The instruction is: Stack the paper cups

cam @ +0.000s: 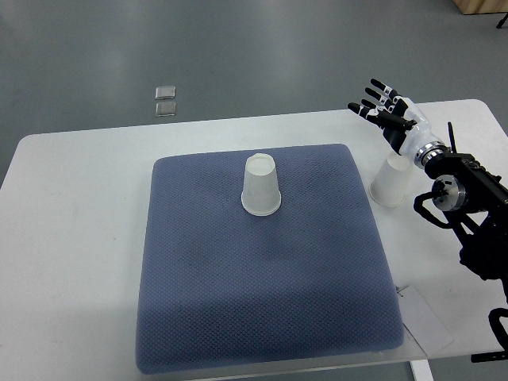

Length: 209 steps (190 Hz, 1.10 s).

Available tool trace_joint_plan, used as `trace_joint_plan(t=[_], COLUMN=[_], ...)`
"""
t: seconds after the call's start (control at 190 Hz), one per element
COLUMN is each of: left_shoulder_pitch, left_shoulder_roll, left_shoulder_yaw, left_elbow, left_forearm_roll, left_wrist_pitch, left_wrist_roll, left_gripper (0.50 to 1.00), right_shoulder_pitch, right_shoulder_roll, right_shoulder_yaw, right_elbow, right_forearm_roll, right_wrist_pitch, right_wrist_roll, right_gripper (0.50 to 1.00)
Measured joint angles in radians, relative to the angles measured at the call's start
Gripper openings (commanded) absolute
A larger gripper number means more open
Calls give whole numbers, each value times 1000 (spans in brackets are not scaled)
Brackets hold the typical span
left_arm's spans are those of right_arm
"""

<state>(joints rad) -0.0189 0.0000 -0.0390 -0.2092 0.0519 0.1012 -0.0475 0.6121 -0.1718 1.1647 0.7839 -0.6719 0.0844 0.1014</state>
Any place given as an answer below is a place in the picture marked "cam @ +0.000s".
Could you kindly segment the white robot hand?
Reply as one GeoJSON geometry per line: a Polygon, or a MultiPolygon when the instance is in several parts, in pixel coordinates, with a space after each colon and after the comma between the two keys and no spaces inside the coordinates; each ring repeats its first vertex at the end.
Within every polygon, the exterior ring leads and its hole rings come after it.
{"type": "Polygon", "coordinates": [[[445,152],[445,143],[433,134],[428,118],[409,98],[378,79],[371,79],[370,84],[374,89],[366,87],[365,92],[378,104],[363,98],[361,104],[350,102],[348,109],[384,129],[383,137],[396,153],[416,166],[425,166],[433,156],[445,152]]]}

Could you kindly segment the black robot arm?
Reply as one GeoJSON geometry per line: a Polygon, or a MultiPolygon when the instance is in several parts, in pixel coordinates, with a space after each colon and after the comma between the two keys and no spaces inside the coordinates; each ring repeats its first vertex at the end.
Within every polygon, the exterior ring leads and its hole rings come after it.
{"type": "Polygon", "coordinates": [[[377,125],[392,150],[411,160],[433,180],[414,199],[414,210],[441,229],[451,229],[462,245],[460,263],[483,280],[507,285],[507,189],[471,154],[456,149],[453,129],[445,143],[410,98],[378,79],[366,88],[369,99],[348,109],[377,125]]]}

